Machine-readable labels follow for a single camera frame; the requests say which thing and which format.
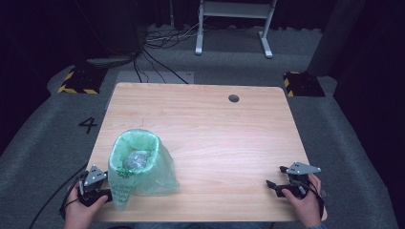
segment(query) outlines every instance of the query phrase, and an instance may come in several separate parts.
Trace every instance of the printed number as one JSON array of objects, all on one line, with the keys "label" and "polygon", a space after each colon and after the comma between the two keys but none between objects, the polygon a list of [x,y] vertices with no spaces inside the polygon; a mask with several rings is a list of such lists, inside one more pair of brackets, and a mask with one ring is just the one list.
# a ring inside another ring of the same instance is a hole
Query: printed number
[{"label": "printed number", "polygon": [[78,126],[87,127],[86,134],[88,135],[90,130],[92,129],[92,127],[97,126],[97,124],[94,124],[94,122],[95,122],[95,119],[93,117],[89,117],[86,120],[80,122],[80,124],[78,124]]}]

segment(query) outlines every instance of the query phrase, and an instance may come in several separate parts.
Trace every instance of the hand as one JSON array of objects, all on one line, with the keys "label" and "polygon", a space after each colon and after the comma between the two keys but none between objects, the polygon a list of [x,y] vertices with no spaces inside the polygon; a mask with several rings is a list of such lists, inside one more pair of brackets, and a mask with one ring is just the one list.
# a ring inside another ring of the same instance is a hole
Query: hand
[{"label": "hand", "polygon": [[[314,174],[309,174],[309,182],[311,182],[318,194],[321,193],[321,180]],[[298,219],[308,228],[311,226],[318,226],[322,224],[319,212],[318,199],[316,195],[308,191],[307,195],[303,199],[298,199],[295,195],[288,189],[282,190],[284,196],[288,202],[294,207],[294,212]]]},{"label": "hand", "polygon": [[93,216],[104,205],[108,197],[103,196],[99,198],[92,206],[86,207],[77,199],[78,182],[75,184],[74,189],[69,194],[67,203],[72,202],[66,206],[65,216],[65,229],[87,229],[92,224]]}]

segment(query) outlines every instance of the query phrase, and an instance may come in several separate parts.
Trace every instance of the wooden table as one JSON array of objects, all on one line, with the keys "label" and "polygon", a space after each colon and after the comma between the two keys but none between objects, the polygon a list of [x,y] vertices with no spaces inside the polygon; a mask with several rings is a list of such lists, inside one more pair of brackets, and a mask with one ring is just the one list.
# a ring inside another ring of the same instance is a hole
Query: wooden table
[{"label": "wooden table", "polygon": [[131,196],[123,212],[108,203],[95,220],[296,220],[266,187],[266,179],[288,183],[279,166],[309,163],[282,89],[119,83],[89,167],[107,171],[117,137],[136,128],[160,137],[181,188],[165,197]]}]

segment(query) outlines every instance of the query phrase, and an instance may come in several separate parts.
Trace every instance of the cable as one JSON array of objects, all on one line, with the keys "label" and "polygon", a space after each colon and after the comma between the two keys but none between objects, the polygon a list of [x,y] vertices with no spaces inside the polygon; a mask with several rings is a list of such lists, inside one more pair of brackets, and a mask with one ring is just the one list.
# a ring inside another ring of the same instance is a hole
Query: cable
[{"label": "cable", "polygon": [[[145,45],[146,47],[148,47],[148,48],[151,48],[151,49],[168,49],[168,48],[171,48],[171,47],[173,47],[173,46],[179,44],[181,41],[185,41],[185,40],[189,39],[189,38],[192,37],[192,36],[196,36],[197,34],[196,34],[195,31],[193,31],[193,29],[194,29],[195,27],[197,27],[199,24],[200,24],[200,23],[197,23],[196,25],[192,26],[192,27],[189,28],[186,32],[180,31],[180,32],[178,32],[178,33],[176,33],[176,34],[172,34],[172,35],[170,35],[170,33],[171,33],[173,30],[170,30],[165,36],[160,36],[160,32],[161,32],[161,31],[150,31],[150,32],[145,36],[144,45]],[[160,44],[160,45],[151,44],[151,42],[156,42],[156,41],[160,41],[160,40],[161,40],[161,44]],[[166,45],[168,42],[174,42],[174,44],[165,47],[164,45]]]},{"label": "cable", "polygon": [[149,76],[148,76],[146,73],[144,73],[143,71],[141,71],[141,70],[139,69],[139,67],[138,67],[138,65],[137,65],[137,60],[135,60],[135,66],[134,66],[134,68],[135,68],[135,71],[136,71],[137,74],[138,74],[138,77],[140,78],[139,73],[145,75],[145,77],[146,77],[146,83],[149,83]]},{"label": "cable", "polygon": [[145,53],[143,53],[143,56],[145,56],[145,59],[146,59],[147,61],[149,61],[149,63],[152,64],[152,68],[153,68],[153,69],[155,70],[155,72],[160,76],[160,78],[163,80],[163,82],[166,83],[166,80],[164,80],[163,76],[161,76],[161,74],[158,72],[158,70],[155,69],[155,65],[153,64],[153,62],[150,61],[150,60],[148,59],[148,57],[146,57]]},{"label": "cable", "polygon": [[39,209],[38,213],[35,215],[35,218],[33,218],[29,229],[31,229],[33,227],[33,225],[35,224],[36,220],[39,218],[39,215],[42,213],[42,211],[45,209],[45,207],[48,205],[48,203],[51,202],[51,200],[56,196],[56,194],[73,178],[75,177],[78,173],[80,173],[80,171],[82,171],[84,168],[86,168],[87,163],[84,164],[82,167],[80,167],[80,169],[78,169],[71,177],[69,177],[69,179],[67,179],[65,182],[63,182],[62,185],[59,186],[59,188],[48,198],[48,200],[45,202],[45,204],[41,207],[41,209]]},{"label": "cable", "polygon": [[309,181],[309,185],[312,185],[313,188],[315,189],[315,190],[313,190],[312,188],[310,188],[307,184],[305,184],[305,183],[303,183],[303,182],[297,181],[297,182],[295,182],[295,183],[298,184],[298,185],[302,185],[302,186],[308,188],[311,192],[313,192],[313,194],[316,196],[316,199],[318,199],[319,214],[320,214],[320,217],[322,218],[322,217],[324,216],[324,206],[325,206],[324,204],[325,204],[325,203],[324,203],[324,200],[322,199],[321,195],[318,194],[318,190],[316,189],[315,185],[313,185],[313,184]]},{"label": "cable", "polygon": [[78,198],[77,199],[74,199],[74,200],[72,200],[72,201],[70,201],[70,202],[68,202],[66,205],[65,205],[65,208],[67,207],[67,206],[69,206],[69,204],[71,204],[71,203],[73,203],[73,202],[76,202],[76,201],[78,201]]},{"label": "cable", "polygon": [[149,55],[153,60],[155,60],[158,64],[162,65],[165,69],[167,69],[168,71],[172,72],[175,76],[177,76],[183,83],[188,84],[187,81],[185,81],[183,78],[181,78],[177,73],[173,72],[173,70],[169,69],[167,66],[163,65],[162,63],[160,63],[157,59],[155,59],[151,54],[149,54],[149,52],[145,49],[143,49],[143,51]]},{"label": "cable", "polygon": [[74,189],[75,185],[78,183],[78,181],[80,180],[80,178],[83,177],[83,176],[85,176],[85,175],[87,175],[87,174],[88,174],[88,173],[86,172],[86,173],[83,173],[80,177],[76,177],[76,178],[75,178],[75,181],[74,181],[74,182],[72,183],[72,185],[69,187],[68,192],[66,192],[65,197],[64,197],[63,200],[62,200],[62,204],[60,205],[60,208],[59,208],[59,215],[60,215],[63,219],[65,219],[65,215],[66,215],[65,209],[66,209],[66,207],[67,207],[69,204],[71,204],[71,203],[73,203],[73,202],[75,202],[75,201],[77,200],[77,199],[75,199],[74,201],[71,201],[71,202],[69,202],[68,204],[65,204],[66,201],[67,201],[68,198],[69,198],[69,195],[71,194],[72,190]]},{"label": "cable", "polygon": [[134,69],[135,69],[135,72],[137,73],[137,75],[138,75],[138,78],[139,78],[139,83],[142,83],[142,79],[140,78],[140,75],[139,75],[139,73],[138,73],[138,69],[137,69],[137,60],[136,59],[134,59]]}]

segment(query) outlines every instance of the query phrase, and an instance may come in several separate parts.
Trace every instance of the white metal frame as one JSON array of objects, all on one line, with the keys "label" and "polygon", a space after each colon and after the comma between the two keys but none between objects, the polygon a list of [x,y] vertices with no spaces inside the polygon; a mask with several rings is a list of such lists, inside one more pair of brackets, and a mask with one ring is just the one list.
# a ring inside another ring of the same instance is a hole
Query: white metal frame
[{"label": "white metal frame", "polygon": [[210,2],[200,0],[199,10],[199,32],[197,34],[196,54],[203,53],[203,17],[204,16],[226,16],[226,17],[246,17],[263,18],[266,20],[265,30],[259,31],[259,37],[262,41],[263,49],[267,58],[271,58],[273,53],[267,41],[268,28],[277,0],[271,0],[270,4],[249,4],[249,3],[231,3],[231,2]]}]

